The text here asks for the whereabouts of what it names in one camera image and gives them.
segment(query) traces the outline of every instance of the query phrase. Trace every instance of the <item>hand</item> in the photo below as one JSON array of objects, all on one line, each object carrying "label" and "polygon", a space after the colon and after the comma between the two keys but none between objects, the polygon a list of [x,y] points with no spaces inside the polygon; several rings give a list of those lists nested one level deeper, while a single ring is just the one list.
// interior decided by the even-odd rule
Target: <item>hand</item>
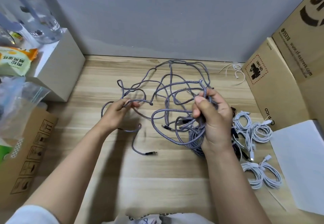
[{"label": "hand", "polygon": [[212,103],[202,97],[203,92],[195,97],[195,103],[192,106],[194,118],[199,117],[201,113],[206,118],[206,140],[201,145],[201,148],[205,154],[209,151],[217,152],[228,148],[232,149],[232,109],[217,91],[207,89],[207,95],[217,102],[217,110]]},{"label": "hand", "polygon": [[131,102],[126,107],[123,107],[128,100],[130,99],[124,98],[112,103],[97,123],[97,126],[102,128],[106,133],[117,129],[131,107],[140,107],[138,102]]}]

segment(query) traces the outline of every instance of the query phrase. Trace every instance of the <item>red dashed border label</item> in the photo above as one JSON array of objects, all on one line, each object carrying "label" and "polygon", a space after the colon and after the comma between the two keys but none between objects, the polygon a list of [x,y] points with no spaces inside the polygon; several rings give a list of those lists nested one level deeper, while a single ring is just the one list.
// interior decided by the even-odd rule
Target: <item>red dashed border label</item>
[{"label": "red dashed border label", "polygon": [[[260,62],[262,63],[262,66],[263,66],[263,68],[264,68],[264,70],[265,70],[265,73],[263,74],[263,75],[261,75],[261,76],[259,76],[259,77],[257,77],[256,79],[252,79],[251,77],[250,77],[250,68],[251,68],[251,64],[253,63],[253,61],[254,61],[254,59],[255,58],[259,58],[259,60],[260,60]],[[262,61],[262,59],[260,58],[260,55],[259,54],[257,54],[253,59],[251,59],[251,61],[250,61],[250,63],[248,64],[248,66],[246,66],[245,67],[245,71],[246,71],[246,74],[248,75],[248,77],[249,77],[249,79],[250,79],[250,81],[251,81],[251,83],[252,83],[252,85],[254,85],[254,84],[256,84],[262,77],[264,77],[267,73],[269,73],[269,71],[268,71],[268,69],[266,68],[266,66],[265,66],[265,64],[263,63],[263,61]]]}]

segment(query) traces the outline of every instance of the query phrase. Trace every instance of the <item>wood grain surface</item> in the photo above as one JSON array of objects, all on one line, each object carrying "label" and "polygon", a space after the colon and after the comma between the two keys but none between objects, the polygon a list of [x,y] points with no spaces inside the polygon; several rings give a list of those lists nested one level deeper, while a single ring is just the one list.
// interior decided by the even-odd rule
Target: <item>wood grain surface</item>
[{"label": "wood grain surface", "polygon": [[[49,111],[59,117],[44,159],[35,177],[35,189],[53,169],[71,152],[78,141],[100,119],[100,110],[107,101],[116,101],[121,89],[116,81],[122,79],[125,87],[139,82],[147,70],[164,59],[128,58],[109,56],[87,56],[84,69],[67,103],[51,103]],[[204,62],[208,67],[211,85],[238,111],[251,112],[252,120],[263,121],[258,106],[247,82],[235,79],[232,67],[227,75],[218,73],[228,63]],[[189,66],[174,65],[174,73],[186,80],[199,80],[199,73]],[[160,80],[169,72],[168,65],[161,66],[149,75]],[[143,89],[152,94],[155,83],[147,83]],[[186,100],[182,92],[177,97]],[[162,98],[154,105],[144,104],[140,111],[150,116],[153,111],[164,108]],[[87,192],[75,223],[101,223],[113,220],[117,214],[140,217],[148,213],[195,212],[217,222],[217,215],[211,198],[207,164],[184,146],[175,145],[160,136],[151,122],[137,115],[133,110],[122,124],[123,128],[143,128],[135,140],[135,147],[142,152],[157,151],[157,156],[142,156],[131,149],[132,133],[113,132],[105,141],[96,164]],[[158,127],[164,120],[156,121]],[[267,154],[272,155],[271,165],[280,170],[270,143],[257,144],[256,162]],[[296,209],[291,193],[284,182],[279,190],[265,186],[255,194],[273,223],[319,223],[323,217]]]}]

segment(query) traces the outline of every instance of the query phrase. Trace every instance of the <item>gray braided cable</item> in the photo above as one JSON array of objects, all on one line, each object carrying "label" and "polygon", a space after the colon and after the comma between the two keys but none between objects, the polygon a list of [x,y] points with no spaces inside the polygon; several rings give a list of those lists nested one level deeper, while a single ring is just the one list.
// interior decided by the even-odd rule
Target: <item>gray braided cable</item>
[{"label": "gray braided cable", "polygon": [[[168,74],[165,74],[160,81],[156,81],[156,80],[145,80],[145,78],[148,76],[149,72],[151,70],[157,70],[158,67],[164,65],[164,64],[169,64],[169,68],[170,68],[170,73]],[[173,73],[173,70],[172,70],[172,64],[184,64],[184,65],[187,65],[187,66],[191,66],[191,67],[194,67],[201,75],[202,79],[199,80],[199,81],[186,81],[182,76],[178,75],[178,74],[174,74]],[[201,65],[202,68],[204,69],[205,73],[207,74],[207,79],[208,81],[205,79],[202,71],[196,66],[196,65]],[[170,83],[168,85],[164,85],[162,82],[164,80],[164,78],[166,78],[167,76],[170,76]],[[176,77],[179,77],[181,78],[183,81],[180,81],[180,82],[172,82],[172,77],[173,76],[176,76]],[[158,83],[158,86],[156,87],[156,90],[155,92],[153,93],[152,97],[150,100],[147,99],[146,97],[146,94],[144,92],[143,89],[140,89],[140,86],[145,83],[145,82],[156,82]],[[137,102],[145,102],[145,103],[149,103],[150,105],[153,105],[153,100],[154,100],[154,97],[163,97],[165,99],[164,101],[164,104],[165,104],[165,108],[164,109],[159,109],[159,110],[156,110],[155,112],[153,112],[152,116],[151,117],[148,117],[148,116],[145,116],[143,114],[141,114],[138,110],[134,109],[135,112],[139,115],[141,115],[142,117],[146,118],[146,119],[150,119],[151,120],[151,123],[152,123],[152,126],[153,128],[161,135],[163,136],[165,139],[177,144],[177,145],[184,145],[190,149],[192,149],[196,154],[200,155],[200,156],[204,156],[204,153],[201,149],[201,144],[204,140],[204,136],[205,136],[205,118],[203,117],[203,115],[201,115],[200,117],[198,117],[197,119],[196,118],[193,118],[191,115],[192,115],[192,111],[189,111],[185,108],[185,104],[191,102],[194,100],[195,96],[197,94],[195,94],[193,92],[193,90],[199,90],[199,91],[203,91],[204,95],[203,97],[206,98],[209,102],[211,102],[215,109],[217,109],[217,103],[215,101],[213,101],[212,97],[210,96],[207,96],[207,88],[212,88],[210,86],[210,75],[209,75],[209,72],[208,72],[208,69],[207,67],[204,65],[204,63],[202,62],[186,62],[184,60],[177,60],[177,59],[174,59],[174,60],[168,60],[168,61],[165,61],[163,63],[160,63],[158,65],[156,65],[155,67],[153,68],[150,68],[146,75],[143,77],[143,79],[138,82],[138,83],[135,83],[133,84],[130,88],[126,88],[124,87],[123,85],[123,82],[122,80],[117,80],[117,85],[122,89],[122,95],[121,95],[121,99],[123,99],[125,96],[127,96],[129,93],[131,92],[136,92],[136,91],[141,91],[144,95],[143,99],[133,99],[133,100],[129,100],[128,102],[126,102],[124,104],[124,107],[127,106],[129,103],[131,102],[134,102],[134,101],[137,101]],[[179,89],[179,90],[176,90],[176,91],[172,91],[172,86],[173,85],[180,85],[180,84],[186,84],[188,87],[187,88],[182,88],[182,89]],[[190,87],[189,84],[199,84],[200,85],[200,88],[192,88]],[[158,94],[158,92],[164,90],[166,92],[166,95],[161,95],[161,94]],[[188,91],[191,95],[192,95],[192,98],[187,100],[187,101],[184,101],[184,102],[181,102],[180,100],[178,100],[176,98],[177,94],[180,93],[180,92],[184,92],[184,91]],[[183,108],[183,110],[178,110],[178,109],[170,109],[170,98],[173,98],[173,103],[175,105],[179,105]],[[104,108],[110,104],[110,103],[113,103],[113,101],[109,101],[107,102],[106,104],[104,104],[104,106],[102,107],[101,109],[101,117],[103,116],[103,111],[104,111]],[[170,112],[181,112],[181,113],[186,113],[186,116],[179,116],[175,121],[169,121],[169,113]],[[164,112],[164,115],[163,116],[160,116],[160,117],[155,117],[155,115],[159,112]],[[168,137],[167,135],[165,135],[163,132],[161,132],[155,125],[155,120],[156,119],[162,119],[164,118],[165,120],[165,125],[162,125],[163,128],[167,129],[167,130],[170,130],[170,131],[174,131],[176,133],[176,137],[178,139],[178,141]],[[136,135],[138,133],[138,131],[141,129],[142,125],[139,124],[138,125],[138,128],[136,128],[135,130],[125,130],[125,129],[122,129],[122,128],[118,128],[119,130],[123,130],[125,132],[134,132],[135,133],[135,136],[133,137],[133,140],[132,140],[132,149],[137,152],[138,154],[141,154],[141,155],[153,155],[153,154],[156,154],[157,152],[148,152],[148,153],[142,153],[142,152],[139,152],[137,151],[135,148],[134,148],[134,141],[135,141],[135,138],[136,138]],[[179,133],[180,132],[188,132],[189,134],[189,139],[187,142],[184,142]]]}]

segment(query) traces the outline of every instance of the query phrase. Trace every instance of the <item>person's left arm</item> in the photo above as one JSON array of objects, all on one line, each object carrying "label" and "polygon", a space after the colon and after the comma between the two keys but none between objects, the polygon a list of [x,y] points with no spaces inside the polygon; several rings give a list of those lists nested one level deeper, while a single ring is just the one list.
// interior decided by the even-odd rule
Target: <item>person's left arm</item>
[{"label": "person's left arm", "polygon": [[82,138],[24,205],[41,206],[61,224],[73,223],[107,136],[118,128],[126,112],[137,102],[128,99],[112,103],[100,121]]}]

